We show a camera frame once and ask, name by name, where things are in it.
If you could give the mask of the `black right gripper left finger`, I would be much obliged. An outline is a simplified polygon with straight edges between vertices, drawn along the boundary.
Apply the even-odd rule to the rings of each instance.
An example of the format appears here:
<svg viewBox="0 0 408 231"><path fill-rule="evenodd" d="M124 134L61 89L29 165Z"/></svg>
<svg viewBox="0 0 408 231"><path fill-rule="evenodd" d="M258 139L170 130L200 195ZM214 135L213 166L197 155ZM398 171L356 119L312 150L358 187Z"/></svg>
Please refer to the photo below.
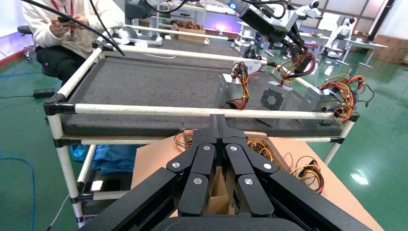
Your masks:
<svg viewBox="0 0 408 231"><path fill-rule="evenodd" d="M196 130L192 147L166 167L127 192L82 231L151 231L181 205L179 215L200 216L209 202L209 186L216 170L216 142L219 138L217 115L209 127Z"/></svg>

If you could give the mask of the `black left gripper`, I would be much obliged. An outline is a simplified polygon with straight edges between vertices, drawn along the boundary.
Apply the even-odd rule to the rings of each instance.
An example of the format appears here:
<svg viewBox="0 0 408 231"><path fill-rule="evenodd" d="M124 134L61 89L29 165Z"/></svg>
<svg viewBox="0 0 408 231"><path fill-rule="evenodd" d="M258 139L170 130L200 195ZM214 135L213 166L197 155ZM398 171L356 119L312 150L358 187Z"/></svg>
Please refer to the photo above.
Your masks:
<svg viewBox="0 0 408 231"><path fill-rule="evenodd" d="M267 38L269 42L282 41L282 54L301 53L302 51L308 50L296 26L291 27L291 40L293 42L283 40L288 35L288 32L274 24L271 17L264 14L264 12L252 4L247 5L245 9L239 13L239 18L255 29L260 35Z"/></svg>

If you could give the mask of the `person's right hand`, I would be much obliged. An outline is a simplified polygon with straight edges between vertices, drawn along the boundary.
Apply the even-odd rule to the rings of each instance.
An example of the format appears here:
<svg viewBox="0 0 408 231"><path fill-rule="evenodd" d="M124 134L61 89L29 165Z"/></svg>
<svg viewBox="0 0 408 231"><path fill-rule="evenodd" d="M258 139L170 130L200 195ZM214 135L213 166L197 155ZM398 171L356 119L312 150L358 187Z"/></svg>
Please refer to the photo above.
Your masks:
<svg viewBox="0 0 408 231"><path fill-rule="evenodd" d="M70 22L61 23L57 18L51 19L50 31L57 38L62 38L70 28Z"/></svg>

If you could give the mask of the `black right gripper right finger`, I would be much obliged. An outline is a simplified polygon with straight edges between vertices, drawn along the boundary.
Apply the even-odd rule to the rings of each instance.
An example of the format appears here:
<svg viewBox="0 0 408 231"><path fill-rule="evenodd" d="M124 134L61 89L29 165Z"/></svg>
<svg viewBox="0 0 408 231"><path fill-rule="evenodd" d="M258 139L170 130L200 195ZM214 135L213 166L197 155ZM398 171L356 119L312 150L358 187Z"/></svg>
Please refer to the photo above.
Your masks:
<svg viewBox="0 0 408 231"><path fill-rule="evenodd" d="M344 210L307 187L296 177L279 170L251 150L243 131L230 128L218 117L218 132L227 165L227 182L234 183L234 206L253 218L289 222L286 231L368 231Z"/></svg>

